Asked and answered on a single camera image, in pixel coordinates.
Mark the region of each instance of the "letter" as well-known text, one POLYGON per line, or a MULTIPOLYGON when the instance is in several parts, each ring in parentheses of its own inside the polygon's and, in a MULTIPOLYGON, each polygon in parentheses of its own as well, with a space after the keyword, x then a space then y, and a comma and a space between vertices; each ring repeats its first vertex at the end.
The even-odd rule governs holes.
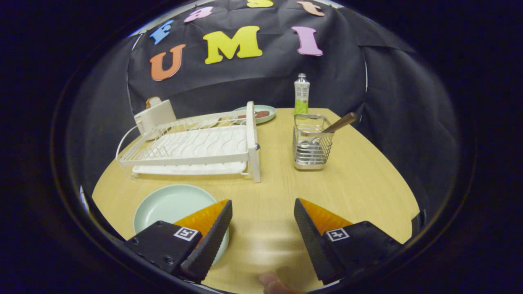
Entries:
POLYGON ((173 22, 173 20, 169 20, 168 22, 164 23, 163 26, 159 27, 158 30, 154 31, 149 38, 154 39, 154 44, 158 44, 165 36, 169 34, 170 30, 170 24, 173 22))
POLYGON ((163 70, 163 57, 167 54, 165 52, 160 53, 154 57, 151 58, 151 77, 155 81, 163 81, 166 78, 172 77, 179 69, 181 65, 181 50, 185 48, 185 44, 178 45, 176 47, 172 47, 169 52, 173 54, 173 65, 171 65, 170 69, 164 71, 163 70))
POLYGON ((300 39, 300 48, 298 49, 299 54, 322 56, 323 51, 318 49, 316 40, 314 39, 314 33, 316 32, 313 28, 308 27, 291 27, 298 33, 298 39, 300 39))
POLYGON ((274 3, 270 0, 247 0, 247 6, 250 8, 271 7, 274 3))
POLYGON ((190 21, 193 21, 197 18, 204 18, 204 17, 207 17, 209 15, 211 15, 211 10, 212 10, 212 7, 204 7, 202 9, 199 9, 193 13, 191 13, 185 20, 184 22, 190 22, 190 21))
POLYGON ((314 4, 312 4, 310 2, 306 2, 306 1, 298 1, 298 3, 303 6, 303 9, 305 9, 306 12, 308 12, 312 15, 325 16, 325 13, 318 11, 318 9, 321 9, 321 7, 319 7, 317 5, 314 5, 314 4))
POLYGON ((239 58, 261 56, 263 51, 258 48, 258 42, 256 40, 256 32, 259 30, 260 28, 256 26, 241 27, 232 39, 222 31, 215 31, 203 36, 203 39, 207 40, 209 52, 205 63, 211 64, 223 60, 223 56, 220 55, 218 49, 220 49, 223 55, 228 59, 233 58, 238 46, 240 46, 240 50, 236 56, 239 58))

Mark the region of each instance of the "wooden spoon handle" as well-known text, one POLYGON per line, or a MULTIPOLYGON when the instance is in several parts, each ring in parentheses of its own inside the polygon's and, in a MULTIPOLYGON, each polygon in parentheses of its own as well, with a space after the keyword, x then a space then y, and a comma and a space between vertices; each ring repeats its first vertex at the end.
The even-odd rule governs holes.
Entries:
POLYGON ((357 118, 358 118, 358 116, 354 112, 349 112, 342 118, 338 119, 337 122, 333 123, 331 126, 326 128, 325 130, 323 130, 322 133, 334 133, 339 128, 342 128, 342 127, 348 125, 349 123, 354 122, 357 118))

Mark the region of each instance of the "bottle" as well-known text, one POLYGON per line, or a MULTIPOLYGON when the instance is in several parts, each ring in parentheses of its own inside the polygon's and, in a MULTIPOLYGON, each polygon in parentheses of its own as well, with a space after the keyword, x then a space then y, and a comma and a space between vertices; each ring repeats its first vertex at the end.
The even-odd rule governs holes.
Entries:
POLYGON ((311 83, 305 79, 305 74, 298 74, 294 82, 294 114, 307 114, 309 112, 309 87, 311 83))

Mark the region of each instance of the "wire rack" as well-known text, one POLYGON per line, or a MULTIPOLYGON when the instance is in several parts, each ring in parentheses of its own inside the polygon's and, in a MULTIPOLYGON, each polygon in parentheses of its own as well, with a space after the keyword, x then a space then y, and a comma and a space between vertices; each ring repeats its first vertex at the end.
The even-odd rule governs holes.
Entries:
POLYGON ((122 142, 133 128, 120 141, 116 160, 122 168, 133 166, 132 174, 128 173, 132 178, 137 174, 252 173, 254 182, 259 183, 259 145, 253 111, 254 104, 250 101, 245 110, 166 123, 119 154, 122 142))
POLYGON ((334 133, 322 133, 330 126, 321 115, 298 114, 294 116, 294 166, 297 169, 322 169, 331 153, 334 133))

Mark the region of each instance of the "utensil holder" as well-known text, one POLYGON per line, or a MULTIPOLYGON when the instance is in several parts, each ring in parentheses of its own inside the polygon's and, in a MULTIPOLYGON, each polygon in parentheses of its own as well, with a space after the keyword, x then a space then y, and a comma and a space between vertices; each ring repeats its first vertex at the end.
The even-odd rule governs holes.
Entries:
POLYGON ((294 167, 323 169, 331 152, 334 133, 322 133, 331 123, 322 115, 294 115, 294 167))

